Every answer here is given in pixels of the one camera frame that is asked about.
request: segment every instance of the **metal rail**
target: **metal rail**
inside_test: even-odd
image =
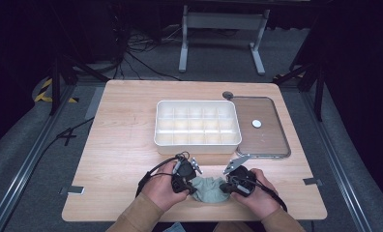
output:
[[[61,104],[56,112],[49,116],[44,123],[43,129],[41,130],[36,142],[31,148],[28,156],[20,167],[19,171],[15,175],[13,181],[7,193],[0,203],[0,231],[4,231],[5,226],[13,214],[17,203],[22,196],[22,193],[25,191],[26,186],[30,178],[32,177],[35,166],[38,165],[39,160],[42,157],[43,147],[47,141],[47,137],[50,134],[53,126],[56,123],[57,118],[62,112],[63,107],[68,102],[74,91],[74,86],[67,85],[64,87],[63,94],[61,96]]]
[[[327,151],[327,159],[330,163],[331,169],[334,173],[334,176],[339,184],[339,189],[342,193],[342,196],[345,199],[345,202],[348,206],[349,212],[351,213],[352,218],[354,219],[355,225],[357,226],[358,231],[372,231],[369,226],[366,215],[361,207],[361,204],[355,194],[354,188],[352,187],[345,170],[343,169],[339,157],[334,149],[333,144],[331,143],[330,136],[328,135],[324,124],[319,122],[313,111],[313,101],[311,96],[308,93],[301,93],[302,99],[306,104],[306,108],[309,112],[309,116],[312,119],[322,141]]]

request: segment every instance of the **metal frame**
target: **metal frame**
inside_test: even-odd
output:
[[[357,226],[358,231],[372,231],[367,216],[365,215],[364,210],[361,207],[361,204],[355,193],[355,190],[352,187],[350,181],[348,180],[347,174],[343,169],[341,162],[339,161],[339,157],[337,156],[336,150],[334,149],[334,146],[331,143],[330,136],[327,133],[324,124],[321,123],[316,117],[314,117],[314,102],[312,102],[312,98],[309,94],[305,92],[301,93],[301,97],[309,112],[309,116],[313,121],[314,126],[317,129],[323,141],[324,147],[327,151],[327,160],[333,171],[334,177],[336,178],[336,181],[339,184],[339,189],[342,193],[345,203],[348,206],[348,210],[352,218],[354,219],[354,223]]]
[[[260,47],[269,13],[270,10],[265,10],[263,14],[189,13],[189,8],[185,5],[183,7],[183,40],[180,52],[179,72],[184,73],[188,63],[189,28],[219,28],[257,31],[255,42],[250,43],[250,51],[257,73],[264,75],[265,70],[258,48]]]
[[[39,160],[42,157],[42,151],[47,141],[47,137],[53,129],[57,118],[61,114],[62,108],[71,98],[73,92],[73,85],[65,87],[64,93],[62,94],[60,100],[61,104],[59,105],[53,116],[49,116],[47,118],[37,140],[31,148],[31,151],[29,152],[19,171],[16,173],[9,189],[7,190],[7,193],[2,199],[0,203],[0,231],[3,231],[5,229],[5,226],[9,222],[11,215],[15,210],[17,203],[20,200],[20,197],[22,196],[30,178],[32,177],[35,166],[38,165]]]

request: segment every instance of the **dark background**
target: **dark background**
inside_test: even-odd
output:
[[[324,63],[341,119],[383,191],[383,1],[331,5],[335,9],[319,17],[313,10],[275,10],[268,26],[312,27],[296,64],[316,58]],[[0,1],[0,138],[34,106],[32,90],[47,76],[56,50],[82,63],[113,60],[118,54],[113,29],[128,33],[135,27],[158,38],[164,26],[180,23],[178,14],[169,13],[182,11],[181,6],[137,7],[130,14],[118,9],[124,16],[116,22],[110,9],[103,1]]]

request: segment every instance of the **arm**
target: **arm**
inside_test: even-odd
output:
[[[264,186],[276,191],[273,184],[264,176],[262,170],[254,168],[251,172]],[[305,231],[297,220],[284,211],[275,199],[259,187],[256,187],[248,197],[236,192],[232,192],[231,195],[258,216],[266,231]]]
[[[174,165],[175,162],[169,162],[159,168],[158,175],[144,186],[133,203],[107,231],[152,231],[166,211],[176,203],[185,200],[188,192],[175,193],[171,187],[171,175],[162,174],[171,174]]]

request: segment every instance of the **gray carpet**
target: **gray carpet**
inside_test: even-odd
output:
[[[271,82],[276,74],[289,72],[288,67],[307,33],[307,30],[280,29],[265,32],[260,46],[265,76],[259,76],[253,65],[248,49],[248,42],[253,34],[249,32],[241,31],[233,36],[212,31],[193,32],[190,38],[188,69],[185,73],[177,71],[180,57],[179,37],[150,51],[133,52],[133,55],[155,71],[182,80]],[[117,79],[137,79],[138,73],[142,79],[173,79],[156,74],[129,55],[125,58],[126,61],[116,75],[115,71],[105,75],[110,78],[115,76]],[[105,64],[91,66],[98,68]],[[297,89],[290,87],[296,81],[293,79],[282,84],[281,92],[311,171],[323,183],[319,188],[328,211],[328,217],[324,220],[300,222],[308,231],[358,231],[330,166],[324,141],[318,135],[312,122],[313,115],[309,114],[304,102],[304,95],[312,97],[313,91],[299,93]],[[32,98],[35,98],[41,86],[42,83],[36,87]],[[91,118],[96,112],[103,87],[104,84],[94,77],[82,76],[73,93],[73,97],[79,98],[79,102],[65,105],[46,144],[65,129]],[[0,201],[39,135],[49,111],[49,102],[37,102],[0,141]],[[371,230],[383,231],[383,195],[359,159],[327,89],[324,92],[322,117],[322,124],[330,135],[355,194],[360,199]],[[61,218],[66,196],[58,192],[60,188],[71,184],[89,131],[90,123],[74,130],[77,137],[72,138],[68,146],[65,146],[66,139],[58,139],[44,153],[5,231],[104,231],[112,223],[65,222]]]

